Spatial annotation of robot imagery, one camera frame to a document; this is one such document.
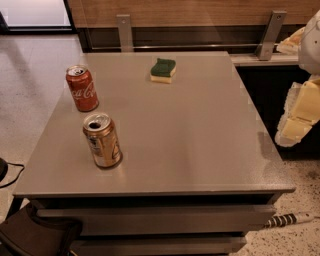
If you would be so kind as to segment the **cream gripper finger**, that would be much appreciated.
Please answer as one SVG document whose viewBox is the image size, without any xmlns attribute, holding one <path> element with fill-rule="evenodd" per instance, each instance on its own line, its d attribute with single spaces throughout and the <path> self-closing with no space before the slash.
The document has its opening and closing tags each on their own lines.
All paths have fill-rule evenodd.
<svg viewBox="0 0 320 256">
<path fill-rule="evenodd" d="M 275 142 L 281 147 L 300 143 L 320 121 L 320 77 L 312 75 L 303 84 L 294 82 L 288 91 Z"/>
<path fill-rule="evenodd" d="M 302 27 L 294 32 L 291 36 L 281 41 L 276 50 L 283 54 L 295 55 L 298 53 L 299 44 L 305 28 Z"/>
</svg>

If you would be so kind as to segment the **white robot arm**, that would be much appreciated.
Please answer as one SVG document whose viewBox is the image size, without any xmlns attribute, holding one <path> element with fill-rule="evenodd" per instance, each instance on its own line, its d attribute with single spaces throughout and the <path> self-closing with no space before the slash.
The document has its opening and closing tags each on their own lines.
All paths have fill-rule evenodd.
<svg viewBox="0 0 320 256">
<path fill-rule="evenodd" d="M 292 83 L 277 126 L 276 144 L 293 147 L 320 121 L 320 11 L 305 27 L 281 41 L 276 50 L 296 54 L 299 67 L 310 74 L 303 84 Z"/>
</svg>

